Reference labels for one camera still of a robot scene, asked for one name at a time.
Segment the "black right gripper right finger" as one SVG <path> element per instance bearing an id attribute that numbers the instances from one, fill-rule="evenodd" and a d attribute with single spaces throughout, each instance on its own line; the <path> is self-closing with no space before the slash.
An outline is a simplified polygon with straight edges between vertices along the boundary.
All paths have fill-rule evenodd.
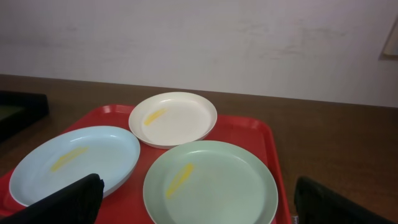
<path id="1" fill-rule="evenodd" d="M 299 224 L 394 224 L 308 177 L 298 178 L 294 204 Z"/>

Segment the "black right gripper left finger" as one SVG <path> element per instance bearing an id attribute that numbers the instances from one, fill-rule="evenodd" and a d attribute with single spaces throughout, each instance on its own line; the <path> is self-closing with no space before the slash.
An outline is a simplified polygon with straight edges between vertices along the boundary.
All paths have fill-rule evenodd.
<path id="1" fill-rule="evenodd" d="M 1 224 L 93 224 L 103 200 L 104 181 L 86 177 L 3 218 Z"/>

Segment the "light blue plate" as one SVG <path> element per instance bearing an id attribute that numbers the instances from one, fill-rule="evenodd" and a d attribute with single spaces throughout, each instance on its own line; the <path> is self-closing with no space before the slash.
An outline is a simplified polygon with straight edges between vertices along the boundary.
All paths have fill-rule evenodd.
<path id="1" fill-rule="evenodd" d="M 31 151 L 12 172 L 11 197 L 29 206 L 62 188 L 98 174 L 107 197 L 132 174 L 141 147 L 130 131 L 92 126 L 61 134 Z"/>

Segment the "light green plate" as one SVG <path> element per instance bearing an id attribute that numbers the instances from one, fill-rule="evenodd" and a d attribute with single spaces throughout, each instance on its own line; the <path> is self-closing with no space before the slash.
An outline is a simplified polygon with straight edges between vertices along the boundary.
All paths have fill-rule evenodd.
<path id="1" fill-rule="evenodd" d="M 154 223 L 274 221 L 279 199 L 268 167 L 221 141 L 195 141 L 162 154 L 150 167 L 143 200 Z"/>

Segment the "cream white plate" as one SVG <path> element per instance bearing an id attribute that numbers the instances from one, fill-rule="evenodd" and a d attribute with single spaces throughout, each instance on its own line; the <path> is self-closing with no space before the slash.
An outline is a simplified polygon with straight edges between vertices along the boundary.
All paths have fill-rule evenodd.
<path id="1" fill-rule="evenodd" d="M 161 93 L 140 102 L 131 111 L 128 125 L 143 143 L 159 148 L 204 139 L 218 118 L 213 103 L 187 92 Z"/>

